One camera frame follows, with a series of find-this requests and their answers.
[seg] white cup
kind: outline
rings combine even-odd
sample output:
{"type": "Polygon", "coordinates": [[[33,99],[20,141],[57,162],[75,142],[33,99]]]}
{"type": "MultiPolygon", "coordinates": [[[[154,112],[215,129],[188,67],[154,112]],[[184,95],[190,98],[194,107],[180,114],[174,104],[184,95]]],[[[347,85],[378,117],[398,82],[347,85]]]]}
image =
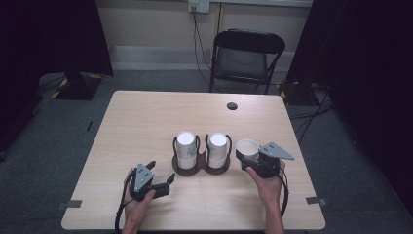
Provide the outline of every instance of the white cup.
{"type": "Polygon", "coordinates": [[[176,139],[176,154],[178,167],[191,169],[197,162],[196,138],[191,132],[182,132],[176,139]]]}
{"type": "Polygon", "coordinates": [[[236,149],[244,155],[247,160],[257,162],[259,144],[252,139],[242,139],[237,142],[236,149]]]}
{"type": "Polygon", "coordinates": [[[227,159],[227,137],[221,133],[215,133],[208,140],[209,163],[212,168],[221,168],[227,159]]]}

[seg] table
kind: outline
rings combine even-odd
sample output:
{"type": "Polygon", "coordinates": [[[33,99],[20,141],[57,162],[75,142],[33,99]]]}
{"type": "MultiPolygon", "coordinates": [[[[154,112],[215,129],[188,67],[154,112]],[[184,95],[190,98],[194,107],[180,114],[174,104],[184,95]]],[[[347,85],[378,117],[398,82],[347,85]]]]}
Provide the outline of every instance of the table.
{"type": "MultiPolygon", "coordinates": [[[[216,132],[229,135],[231,165],[222,175],[176,174],[170,194],[151,202],[141,230],[264,230],[265,210],[255,183],[235,157],[235,143],[244,138],[261,145],[273,141],[295,157],[286,161],[285,229],[323,229],[319,204],[306,201],[316,193],[280,97],[138,91],[113,95],[71,198],[82,205],[67,208],[62,227],[113,229],[129,169],[155,160],[153,183],[165,182],[174,173],[173,138],[183,131],[201,139],[216,132]],[[229,110],[228,102],[238,109],[229,110]]],[[[202,141],[200,153],[204,150],[202,141]]]]}

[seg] chair seat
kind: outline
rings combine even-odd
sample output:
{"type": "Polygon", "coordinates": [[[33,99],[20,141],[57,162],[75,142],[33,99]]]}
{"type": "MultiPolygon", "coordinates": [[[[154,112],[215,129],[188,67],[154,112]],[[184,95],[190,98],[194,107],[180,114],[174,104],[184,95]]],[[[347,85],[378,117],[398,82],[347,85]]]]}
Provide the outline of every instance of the chair seat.
{"type": "Polygon", "coordinates": [[[268,78],[267,57],[255,52],[220,48],[216,61],[216,75],[228,80],[250,78],[251,82],[264,82],[268,78]]]}

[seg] brown cup carrier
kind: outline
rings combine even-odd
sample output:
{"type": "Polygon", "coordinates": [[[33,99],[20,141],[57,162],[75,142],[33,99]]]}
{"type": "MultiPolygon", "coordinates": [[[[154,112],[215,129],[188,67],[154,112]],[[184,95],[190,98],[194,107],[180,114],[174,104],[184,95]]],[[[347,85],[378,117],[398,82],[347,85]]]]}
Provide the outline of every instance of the brown cup carrier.
{"type": "Polygon", "coordinates": [[[204,169],[207,173],[209,174],[213,174],[213,175],[221,175],[223,173],[225,173],[228,168],[230,167],[231,164],[231,159],[230,159],[230,154],[231,154],[231,149],[232,149],[232,141],[231,138],[226,135],[226,137],[229,139],[230,141],[230,148],[228,150],[228,154],[227,154],[227,160],[225,161],[225,164],[220,167],[220,168],[212,168],[209,166],[209,145],[207,143],[207,139],[208,139],[208,135],[206,135],[206,151],[204,151],[204,153],[200,154],[200,138],[198,137],[198,135],[196,135],[195,139],[196,139],[196,147],[197,147],[197,155],[195,157],[197,157],[195,166],[191,169],[181,169],[178,166],[178,159],[177,159],[177,153],[176,153],[176,141],[177,141],[177,137],[175,137],[173,139],[173,143],[172,143],[172,147],[173,147],[173,157],[172,157],[172,167],[173,169],[180,174],[181,176],[191,176],[196,174],[200,169],[204,169]]]}

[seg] chair backrest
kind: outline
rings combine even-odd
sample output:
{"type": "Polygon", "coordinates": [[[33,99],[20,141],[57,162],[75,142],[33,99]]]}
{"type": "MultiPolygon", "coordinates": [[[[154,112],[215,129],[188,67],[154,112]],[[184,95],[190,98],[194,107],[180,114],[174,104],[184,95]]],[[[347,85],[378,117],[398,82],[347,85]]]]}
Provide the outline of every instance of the chair backrest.
{"type": "Polygon", "coordinates": [[[285,49],[284,41],[276,34],[242,29],[221,31],[213,45],[214,53],[217,47],[262,54],[281,54],[285,49]]]}

